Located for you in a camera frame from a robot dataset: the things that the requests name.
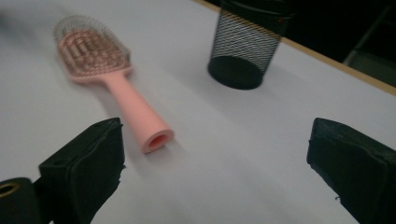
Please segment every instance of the hairbrush head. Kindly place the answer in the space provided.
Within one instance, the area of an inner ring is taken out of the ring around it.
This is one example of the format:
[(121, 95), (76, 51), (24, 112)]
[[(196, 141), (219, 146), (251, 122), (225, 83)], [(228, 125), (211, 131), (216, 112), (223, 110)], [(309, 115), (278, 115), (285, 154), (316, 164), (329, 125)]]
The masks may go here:
[(65, 18), (55, 27), (54, 37), (64, 67), (74, 80), (131, 67), (130, 51), (95, 19)]

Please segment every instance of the white tabletop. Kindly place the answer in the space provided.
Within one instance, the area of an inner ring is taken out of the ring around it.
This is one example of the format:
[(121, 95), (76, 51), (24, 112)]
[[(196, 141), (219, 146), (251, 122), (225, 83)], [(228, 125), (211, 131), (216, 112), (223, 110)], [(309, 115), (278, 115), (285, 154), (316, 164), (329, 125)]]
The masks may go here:
[(3, 0), (0, 180), (37, 166), (103, 119), (123, 117), (102, 86), (67, 79), (52, 31), (69, 15), (106, 24), (132, 50), (131, 83), (176, 132), (144, 155), (123, 127), (126, 166), (92, 223), (357, 223), (306, 163), (314, 118), (396, 148), (396, 97), (280, 44), (263, 84), (207, 73), (218, 13), (191, 0)]

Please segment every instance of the pink hairbrush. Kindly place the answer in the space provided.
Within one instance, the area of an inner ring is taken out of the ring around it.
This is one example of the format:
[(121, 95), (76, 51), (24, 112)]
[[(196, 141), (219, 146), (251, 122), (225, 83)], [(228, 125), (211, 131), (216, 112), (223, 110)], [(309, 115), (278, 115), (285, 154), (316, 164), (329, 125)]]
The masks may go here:
[(113, 94), (144, 153), (161, 148), (174, 132), (126, 79), (130, 51), (99, 21), (72, 16), (54, 30), (58, 53), (77, 83), (103, 82)]

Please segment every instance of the pink handle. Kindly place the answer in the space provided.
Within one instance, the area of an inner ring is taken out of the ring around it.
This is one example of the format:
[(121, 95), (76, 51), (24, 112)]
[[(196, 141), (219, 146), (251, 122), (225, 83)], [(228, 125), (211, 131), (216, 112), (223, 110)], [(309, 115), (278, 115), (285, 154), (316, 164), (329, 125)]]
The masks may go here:
[(174, 138), (174, 132), (125, 78), (124, 71), (102, 76), (119, 103), (143, 153), (155, 151)]

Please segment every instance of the pen holder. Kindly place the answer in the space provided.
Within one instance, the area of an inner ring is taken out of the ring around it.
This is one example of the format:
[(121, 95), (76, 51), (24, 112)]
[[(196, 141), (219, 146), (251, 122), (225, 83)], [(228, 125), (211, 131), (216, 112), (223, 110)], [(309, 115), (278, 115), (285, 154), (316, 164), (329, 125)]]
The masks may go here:
[(259, 87), (292, 16), (282, 0), (222, 0), (209, 74), (231, 88)]

